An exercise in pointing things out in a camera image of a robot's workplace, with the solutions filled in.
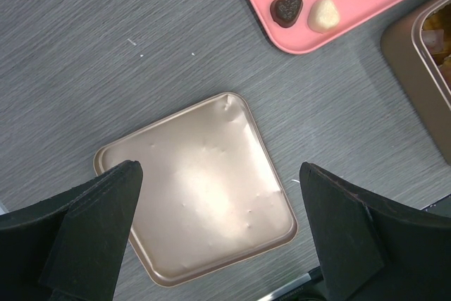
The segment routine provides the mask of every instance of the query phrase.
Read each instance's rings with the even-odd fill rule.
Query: white chocolate
[[[311,7],[307,24],[310,30],[325,33],[340,22],[340,13],[333,0],[317,0]]]

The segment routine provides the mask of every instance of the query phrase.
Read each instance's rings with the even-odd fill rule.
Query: tray rim
[[[371,20],[372,18],[378,16],[382,12],[387,11],[389,8],[392,8],[394,5],[399,4],[401,1],[404,1],[404,0],[392,1],[392,2],[388,3],[388,5],[383,6],[380,9],[378,9],[377,11],[375,11],[371,16],[363,18],[363,19],[355,22],[353,25],[350,25],[349,27],[347,27],[344,30],[337,31],[336,35],[330,36],[329,38],[323,40],[321,43],[317,44],[316,46],[310,47],[308,49],[302,49],[302,50],[290,49],[290,48],[284,47],[280,42],[278,42],[278,40],[273,36],[271,31],[269,30],[268,25],[266,24],[266,21],[263,19],[263,14],[261,13],[260,9],[256,6],[255,1],[254,0],[249,0],[249,1],[252,4],[252,8],[253,8],[254,12],[259,17],[260,23],[265,29],[265,33],[268,35],[269,39],[273,42],[273,44],[278,49],[280,49],[281,51],[284,51],[286,53],[294,54],[294,55],[302,55],[302,54],[307,54],[307,53],[316,51],[317,49],[321,48],[322,46],[341,37],[345,33],[348,33],[350,30],[355,29],[357,26],[360,26],[361,24],[365,23],[366,21]]]
[[[240,103],[244,106],[244,108],[247,111],[247,113],[249,114],[249,119],[248,119],[249,124],[252,125],[253,128],[254,128],[255,135],[257,136],[259,144],[260,144],[260,146],[261,146],[261,148],[262,148],[262,150],[263,150],[263,152],[265,154],[265,157],[268,160],[268,164],[271,167],[271,170],[273,172],[274,178],[276,179],[278,187],[280,188],[280,192],[282,193],[283,198],[285,199],[285,203],[287,204],[288,211],[290,212],[290,215],[291,215],[291,222],[292,222],[292,224],[291,224],[291,227],[287,231],[286,234],[284,234],[284,235],[282,235],[282,236],[280,236],[278,238],[275,238],[273,240],[274,244],[272,244],[272,245],[262,245],[261,248],[257,247],[257,249],[254,250],[251,254],[249,254],[249,253],[244,254],[241,257],[239,257],[238,259],[235,259],[235,260],[233,260],[231,262],[225,261],[223,263],[220,263],[217,266],[214,266],[214,267],[212,267],[210,269],[202,271],[202,272],[200,272],[200,273],[198,273],[198,274],[196,274],[196,275],[194,275],[194,276],[192,276],[190,278],[176,277],[176,278],[162,278],[162,279],[158,278],[158,276],[160,276],[160,274],[158,274],[157,271],[154,271],[152,269],[148,269],[147,268],[148,267],[148,263],[146,263],[144,261],[144,258],[147,256],[147,254],[145,253],[144,250],[141,249],[139,241],[137,241],[136,237],[133,235],[133,225],[132,225],[132,227],[130,229],[130,234],[129,234],[128,240],[130,241],[130,244],[132,245],[133,251],[135,252],[136,256],[138,257],[139,261],[141,262],[141,265],[143,266],[144,270],[147,272],[147,275],[149,275],[150,279],[152,279],[153,282],[155,282],[155,284],[157,284],[157,285],[159,285],[161,287],[171,288],[171,287],[175,287],[177,285],[182,285],[184,283],[196,280],[198,278],[201,278],[202,276],[208,275],[208,274],[213,273],[215,271],[219,271],[221,269],[224,269],[224,268],[226,268],[228,266],[232,266],[234,264],[238,264],[238,263],[243,262],[243,261],[245,261],[247,259],[250,259],[250,258],[253,258],[253,257],[257,257],[257,256],[259,256],[259,255],[261,255],[263,253],[269,252],[271,250],[275,250],[275,249],[277,249],[279,247],[282,247],[282,246],[287,245],[288,243],[292,242],[295,239],[295,237],[296,237],[296,235],[298,233],[299,226],[298,226],[298,223],[297,223],[297,219],[296,219],[295,213],[294,213],[293,208],[291,206],[290,200],[288,199],[288,196],[286,194],[285,188],[283,187],[283,185],[282,185],[282,183],[280,181],[280,178],[279,178],[279,176],[278,176],[278,174],[276,172],[276,168],[274,167],[274,164],[271,161],[271,158],[270,158],[269,153],[268,153],[268,151],[266,149],[266,146],[265,146],[265,144],[263,142],[263,139],[261,138],[261,134],[260,134],[259,129],[257,127],[257,123],[255,122],[255,119],[254,119],[254,117],[252,115],[252,112],[250,110],[249,104],[246,102],[246,100],[242,96],[240,96],[239,94],[236,94],[234,92],[222,92],[222,93],[216,94],[216,95],[214,95],[212,97],[209,97],[207,99],[204,99],[204,100],[202,100],[202,101],[200,101],[200,102],[198,102],[196,104],[193,104],[193,105],[191,105],[191,106],[189,106],[189,107],[187,107],[185,109],[182,109],[180,111],[172,113],[172,114],[170,114],[167,117],[164,117],[162,119],[154,121],[153,123],[150,123],[149,125],[146,125],[146,126],[144,126],[142,128],[139,128],[135,132],[131,132],[130,134],[125,135],[125,136],[117,139],[116,141],[113,141],[113,142],[108,143],[107,145],[104,145],[103,147],[99,148],[99,150],[97,150],[97,152],[94,155],[94,158],[93,158],[94,172],[96,173],[96,175],[99,176],[100,174],[102,174],[105,171],[104,167],[102,166],[102,161],[101,160],[102,160],[104,152],[106,150],[108,150],[110,147],[113,147],[113,146],[119,144],[120,142],[122,142],[122,141],[124,141],[126,139],[129,139],[131,137],[139,135],[140,133],[143,133],[146,130],[152,129],[152,128],[154,128],[154,127],[156,127],[156,126],[158,126],[158,125],[160,125],[162,123],[165,123],[165,122],[170,121],[170,120],[172,120],[174,118],[177,118],[177,117],[179,117],[179,116],[181,116],[181,115],[183,115],[185,113],[188,113],[189,111],[195,109],[198,106],[203,106],[206,103],[212,102],[212,101],[214,101],[214,100],[216,100],[216,99],[218,99],[220,97],[223,97],[225,95],[230,95],[230,96],[238,99],[240,101]]]

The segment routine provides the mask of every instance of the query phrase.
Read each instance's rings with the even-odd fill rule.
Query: heart-shaped chocolate
[[[302,0],[274,0],[270,11],[273,20],[284,28],[292,27],[302,10]]]

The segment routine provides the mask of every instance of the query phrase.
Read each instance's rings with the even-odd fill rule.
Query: dark chocolate
[[[284,28],[292,27],[302,10],[302,0],[274,0],[270,11],[273,20]]]

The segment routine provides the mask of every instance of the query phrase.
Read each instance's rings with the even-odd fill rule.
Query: food in pan
[[[431,54],[443,52],[444,37],[444,30],[421,31],[421,38],[423,39],[426,48]]]
[[[451,89],[451,4],[424,21],[421,38]]]
[[[292,27],[302,10],[302,0],[274,0],[270,11],[273,20],[284,28]]]
[[[317,0],[311,7],[307,24],[310,29],[325,33],[340,23],[340,13],[333,0]]]

